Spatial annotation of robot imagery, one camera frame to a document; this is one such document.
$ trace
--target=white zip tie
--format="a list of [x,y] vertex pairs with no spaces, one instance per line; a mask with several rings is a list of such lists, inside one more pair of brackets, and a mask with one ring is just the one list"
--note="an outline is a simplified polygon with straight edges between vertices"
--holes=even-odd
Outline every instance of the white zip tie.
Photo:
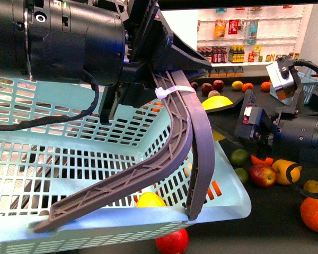
[[196,92],[195,89],[190,86],[172,86],[166,90],[164,90],[162,87],[156,88],[155,94],[158,99],[163,99],[163,98],[166,98],[168,94],[172,94],[176,91],[187,91],[192,93]]

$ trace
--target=blue basket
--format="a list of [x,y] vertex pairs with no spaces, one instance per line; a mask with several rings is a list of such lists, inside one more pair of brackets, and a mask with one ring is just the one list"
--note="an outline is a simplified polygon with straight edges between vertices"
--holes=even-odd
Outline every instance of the blue basket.
[[[0,124],[78,114],[93,96],[87,85],[0,78]],[[207,203],[194,221],[188,221],[183,207],[190,152],[167,179],[56,230],[33,233],[33,226],[47,218],[40,213],[53,202],[152,156],[165,143],[169,126],[166,109],[152,102],[139,109],[120,106],[111,126],[100,125],[95,111],[81,121],[0,132],[0,253],[38,254],[155,239],[195,223],[248,216],[248,194],[216,142]],[[135,208],[144,192],[157,193],[167,207]]]
[[[298,72],[298,76],[303,83],[304,86],[304,104],[308,104],[310,102],[311,96],[313,94],[314,88],[318,85],[318,79],[311,76],[312,71],[310,69],[307,69],[306,73]],[[270,94],[278,99],[276,90],[273,86],[270,88]],[[293,97],[283,99],[281,102],[283,102],[285,105],[289,105],[292,102]]]

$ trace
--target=snack package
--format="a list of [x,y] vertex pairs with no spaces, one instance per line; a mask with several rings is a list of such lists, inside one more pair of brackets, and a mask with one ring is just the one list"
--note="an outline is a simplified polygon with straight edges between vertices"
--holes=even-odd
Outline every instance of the snack package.
[[225,36],[225,31],[226,31],[226,21],[217,20],[216,25],[214,27],[214,37],[223,38]]
[[239,22],[238,22],[238,30],[239,31],[244,30],[244,23],[245,23],[245,20],[239,20]]
[[261,48],[262,48],[262,45],[255,45],[253,47],[253,52],[256,57],[260,56]]
[[262,10],[261,6],[252,7],[252,8],[250,9],[251,12],[252,12],[252,11],[261,11],[261,10]]
[[228,34],[238,34],[239,20],[229,20]]
[[216,12],[227,12],[227,8],[216,8]]
[[249,31],[249,44],[257,43],[258,20],[251,20]]

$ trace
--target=red apple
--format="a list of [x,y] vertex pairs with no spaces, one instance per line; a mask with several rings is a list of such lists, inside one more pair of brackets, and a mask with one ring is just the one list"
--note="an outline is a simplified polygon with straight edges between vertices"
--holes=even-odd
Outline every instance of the red apple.
[[158,250],[162,254],[183,254],[189,244],[189,235],[186,229],[155,239]]
[[201,86],[201,93],[205,96],[208,95],[209,92],[213,90],[213,87],[210,83],[203,83]]
[[253,165],[250,168],[250,176],[259,187],[270,187],[277,181],[277,172],[268,165]]
[[198,87],[199,87],[199,85],[198,85],[197,82],[192,82],[192,83],[191,83],[191,87],[193,87],[194,90],[197,90]]
[[213,89],[221,92],[224,88],[224,82],[222,80],[216,79],[213,81]]

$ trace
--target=lemon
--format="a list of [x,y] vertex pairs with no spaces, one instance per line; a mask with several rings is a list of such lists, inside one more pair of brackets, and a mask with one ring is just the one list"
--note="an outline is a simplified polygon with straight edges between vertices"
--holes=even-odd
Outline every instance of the lemon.
[[[286,170],[290,165],[295,164],[295,162],[288,160],[277,160],[272,164],[272,168],[277,172],[277,183],[281,185],[290,185],[291,183],[286,177]],[[298,166],[291,171],[292,181],[295,183],[299,180],[301,176],[302,166]]]
[[235,81],[232,83],[233,90],[241,90],[243,83],[241,81]]
[[145,192],[140,196],[137,207],[166,206],[165,202],[158,195],[152,192]]
[[314,180],[306,181],[303,189],[308,192],[318,193],[318,182]]
[[[205,100],[202,103],[202,106],[204,107],[205,110],[213,110],[215,108],[224,107],[231,104],[233,103],[231,102],[229,98],[222,95],[217,95]],[[214,141],[220,141],[225,139],[223,135],[216,132],[215,130],[212,130],[212,135],[213,135]]]

